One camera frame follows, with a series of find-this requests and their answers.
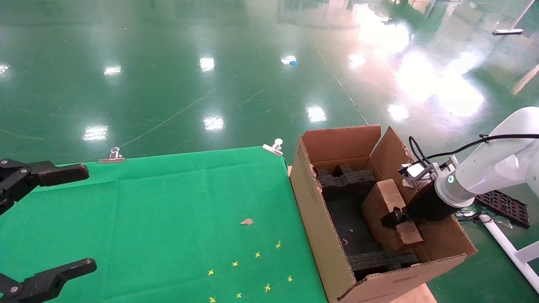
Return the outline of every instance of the cardboard box flap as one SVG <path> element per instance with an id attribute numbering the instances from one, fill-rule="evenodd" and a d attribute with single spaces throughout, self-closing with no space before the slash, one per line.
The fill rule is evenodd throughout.
<path id="1" fill-rule="evenodd" d="M 308 130 L 303 144 L 311 163 L 368 157 L 380 139 L 380 125 Z"/>
<path id="2" fill-rule="evenodd" d="M 330 301 L 336 300 L 352 287 L 356 280 L 313 177 L 301 138 L 290 181 L 326 296 Z"/>
<path id="3" fill-rule="evenodd" d="M 460 223 L 453 217 L 442 221 L 430 221 L 417 225 L 423 238 L 423 251 L 429 260 L 438 260 L 465 253 L 471 256 L 477 253 Z"/>
<path id="4" fill-rule="evenodd" d="M 403 185 L 403 178 L 399 173 L 399 169 L 404 163 L 413 163 L 414 157 L 391 126 L 388 127 L 388 130 L 385 131 L 384 136 L 372 151 L 371 159 L 384 178 L 395 181 L 404 202 L 408 204 L 410 199 L 417 193 L 417 190 Z"/>
<path id="5" fill-rule="evenodd" d="M 459 265 L 465 254 L 382 274 L 372 274 L 340 297 L 341 303 L 384 303 L 392 301 L 417 286 Z"/>

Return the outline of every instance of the green tablecloth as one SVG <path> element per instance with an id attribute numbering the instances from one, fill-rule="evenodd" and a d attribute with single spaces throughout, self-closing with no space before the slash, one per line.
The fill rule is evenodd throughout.
<path id="1" fill-rule="evenodd" d="M 58 303 L 327 302 L 282 157 L 253 147 L 88 168 L 0 217 L 0 272 L 94 258 Z"/>

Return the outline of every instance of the torn cardboard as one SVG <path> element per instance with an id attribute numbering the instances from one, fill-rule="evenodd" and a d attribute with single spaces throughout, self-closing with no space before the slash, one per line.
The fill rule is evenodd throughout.
<path id="1" fill-rule="evenodd" d="M 290 179 L 330 303 L 389 303 L 477 252 L 454 218 L 423 223 L 417 226 L 423 242 L 414 247 L 420 264 L 356 281 L 312 167 L 370 169 L 378 181 L 393 179 L 408 203 L 417 190 L 403 184 L 398 169 L 413 162 L 411 153 L 391 127 L 380 137 L 381 128 L 374 125 L 309 130 L 298 141 Z"/>
<path id="2" fill-rule="evenodd" d="M 423 242 L 414 222 L 398 224 L 394 230 L 382 226 L 380 218 L 395 207 L 402 209 L 406 204 L 393 179 L 377 182 L 361 205 L 374 239 L 387 251 L 410 249 Z"/>

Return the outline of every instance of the white cable clip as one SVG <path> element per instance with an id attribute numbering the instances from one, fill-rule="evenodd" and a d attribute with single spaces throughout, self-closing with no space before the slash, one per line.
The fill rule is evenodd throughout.
<path id="1" fill-rule="evenodd" d="M 268 152 L 272 153 L 272 154 L 282 156 L 281 144 L 282 144 L 282 139 L 277 138 L 277 139 L 275 139 L 275 143 L 273 143 L 272 146 L 264 144 L 264 145 L 262 145 L 262 147 L 265 150 L 267 150 Z"/>
<path id="2" fill-rule="evenodd" d="M 118 163 L 118 162 L 123 162 L 125 160 L 126 159 L 122 155 L 120 155 L 120 148 L 113 147 L 110 150 L 110 155 L 108 159 L 101 159 L 99 160 L 99 163 Z"/>

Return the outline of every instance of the white pipe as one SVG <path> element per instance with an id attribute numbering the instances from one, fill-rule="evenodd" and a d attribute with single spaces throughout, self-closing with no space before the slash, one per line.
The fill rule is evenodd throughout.
<path id="1" fill-rule="evenodd" d="M 539 241 L 531 243 L 523 249 L 516 251 L 515 257 L 520 260 L 520 262 L 524 263 L 539 258 Z"/>
<path id="2" fill-rule="evenodd" d="M 489 216 L 481 215 L 479 218 L 481 219 L 481 221 L 485 222 L 483 223 L 483 225 L 487 228 L 487 230 L 494 237 L 494 239 L 496 239 L 498 244 L 500 244 L 500 246 L 509 256 L 511 261 L 515 263 L 516 267 L 520 270 L 522 275 L 528 280 L 528 282 L 530 282 L 531 286 L 535 289 L 535 291 L 539 293 L 539 277 L 537 276 L 537 273 L 535 273 L 535 271 L 528 265 L 528 263 L 522 262 L 516 257 L 516 248 L 512 245 L 511 241 L 507 239 L 507 237 L 503 234 L 503 232 L 496 225 L 496 223 L 494 223 L 494 221 L 490 219 Z"/>

